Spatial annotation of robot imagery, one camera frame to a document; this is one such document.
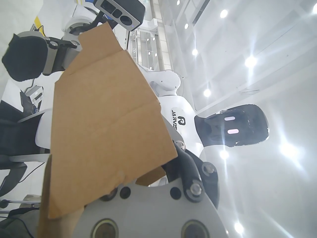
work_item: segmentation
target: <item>metal plate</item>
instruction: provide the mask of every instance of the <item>metal plate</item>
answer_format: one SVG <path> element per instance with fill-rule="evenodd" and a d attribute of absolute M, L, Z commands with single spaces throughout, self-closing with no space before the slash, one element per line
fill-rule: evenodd
<path fill-rule="evenodd" d="M 182 191 L 180 179 L 157 187 L 133 183 L 127 186 L 131 189 L 127 199 L 120 197 L 123 186 L 119 186 L 111 201 L 96 200 L 87 205 L 72 237 L 91 237 L 96 224 L 110 219 L 118 227 L 118 237 L 181 237 L 183 226 L 194 220 L 206 227 L 207 237 L 227 238 L 217 210 L 207 195 L 204 194 L 200 203 L 189 202 Z M 172 187 L 178 187 L 182 192 L 179 200 L 171 197 Z"/>

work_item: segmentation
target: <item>black foam pad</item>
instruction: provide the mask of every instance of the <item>black foam pad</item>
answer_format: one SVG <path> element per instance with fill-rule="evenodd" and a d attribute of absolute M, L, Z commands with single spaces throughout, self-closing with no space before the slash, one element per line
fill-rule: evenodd
<path fill-rule="evenodd" d="M 43 38 L 19 37 L 14 34 L 2 57 L 2 63 L 12 79 L 22 82 L 40 76 L 44 70 L 47 53 L 47 44 Z"/>

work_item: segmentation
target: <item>white robot shell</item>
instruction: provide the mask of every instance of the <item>white robot shell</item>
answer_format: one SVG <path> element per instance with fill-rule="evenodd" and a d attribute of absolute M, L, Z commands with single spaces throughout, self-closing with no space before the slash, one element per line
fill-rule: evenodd
<path fill-rule="evenodd" d="M 194 118 L 197 114 L 189 102 L 178 95 L 162 96 L 158 100 L 161 114 L 183 137 L 187 150 L 199 157 L 204 146 L 196 131 Z"/>

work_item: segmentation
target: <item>cable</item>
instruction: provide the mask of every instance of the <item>cable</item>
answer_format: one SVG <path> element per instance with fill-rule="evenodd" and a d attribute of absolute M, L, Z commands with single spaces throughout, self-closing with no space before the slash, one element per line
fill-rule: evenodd
<path fill-rule="evenodd" d="M 46 36 L 45 33 L 44 33 L 44 26 L 43 25 L 41 25 L 39 28 L 35 29 L 35 31 L 39 32 L 41 27 L 42 27 L 43 35 Z"/>
<path fill-rule="evenodd" d="M 33 86 L 33 84 L 34 84 L 34 80 L 35 80 L 35 78 L 33 78 L 33 80 L 32 80 L 32 85 L 31 85 L 30 87 L 28 87 L 27 89 L 24 90 L 24 93 L 26 93 L 26 91 L 27 91 L 28 89 L 32 88 L 32 86 Z"/>
<path fill-rule="evenodd" d="M 36 167 L 33 171 L 31 171 L 23 180 L 19 181 L 18 183 L 23 182 L 32 172 L 34 172 L 37 168 L 39 168 L 40 166 L 42 166 L 44 163 L 40 164 L 38 167 Z"/>
<path fill-rule="evenodd" d="M 22 219 L 20 219 L 20 218 L 15 218 L 15 217 L 4 217 L 4 216 L 0 216 L 0 218 L 5 218 L 5 219 L 15 219 L 15 220 L 19 220 L 19 221 L 21 221 L 21 222 L 23 223 L 23 225 L 24 225 L 24 227 L 25 227 L 26 231 L 27 231 L 27 234 L 28 234 L 31 238 L 34 238 L 34 236 L 30 233 L 30 231 L 28 230 L 28 228 L 27 228 L 27 226 L 26 226 L 25 222 L 24 222 Z"/>

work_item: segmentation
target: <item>cardboard box flap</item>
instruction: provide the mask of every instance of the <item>cardboard box flap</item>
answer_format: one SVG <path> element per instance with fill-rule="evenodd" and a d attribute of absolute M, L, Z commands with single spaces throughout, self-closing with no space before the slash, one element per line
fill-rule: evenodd
<path fill-rule="evenodd" d="M 112 32 L 108 39 L 117 43 Z M 177 156 L 155 94 L 128 53 L 115 51 L 73 67 L 55 84 L 49 218 L 74 212 Z M 79 54 L 71 65 L 82 59 Z"/>
<path fill-rule="evenodd" d="M 52 156 L 46 163 L 43 189 L 40 207 L 40 219 L 37 229 L 37 237 L 39 238 L 70 238 L 75 226 L 84 211 L 84 207 L 70 213 L 62 218 L 50 220 L 49 214 L 49 197 L 50 197 L 50 181 L 51 181 L 51 162 Z"/>
<path fill-rule="evenodd" d="M 99 25 L 78 37 L 83 50 L 64 71 L 62 77 L 75 73 L 102 58 L 123 51 L 108 23 Z"/>

